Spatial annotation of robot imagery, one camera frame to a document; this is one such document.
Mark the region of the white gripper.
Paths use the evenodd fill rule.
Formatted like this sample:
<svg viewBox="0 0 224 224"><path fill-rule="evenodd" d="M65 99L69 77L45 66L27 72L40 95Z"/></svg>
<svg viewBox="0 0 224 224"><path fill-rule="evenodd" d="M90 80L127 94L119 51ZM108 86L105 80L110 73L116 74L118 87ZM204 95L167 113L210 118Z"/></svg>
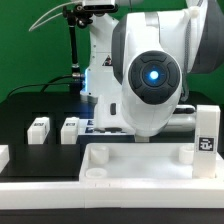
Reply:
<svg viewBox="0 0 224 224"><path fill-rule="evenodd" d="M133 131L121 111L121 95L100 95L94 108L94 127L100 130Z"/></svg>

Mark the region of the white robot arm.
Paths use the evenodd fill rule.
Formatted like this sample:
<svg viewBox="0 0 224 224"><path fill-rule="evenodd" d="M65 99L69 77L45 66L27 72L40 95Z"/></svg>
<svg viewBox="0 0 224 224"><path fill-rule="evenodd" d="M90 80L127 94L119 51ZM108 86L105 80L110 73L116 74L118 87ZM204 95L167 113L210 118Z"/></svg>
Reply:
<svg viewBox="0 0 224 224"><path fill-rule="evenodd" d="M94 127L153 136L188 97L186 75L224 63L224 13L217 0L186 0L176 11L136 12L121 20L85 0L92 13L87 90L98 99Z"/></svg>

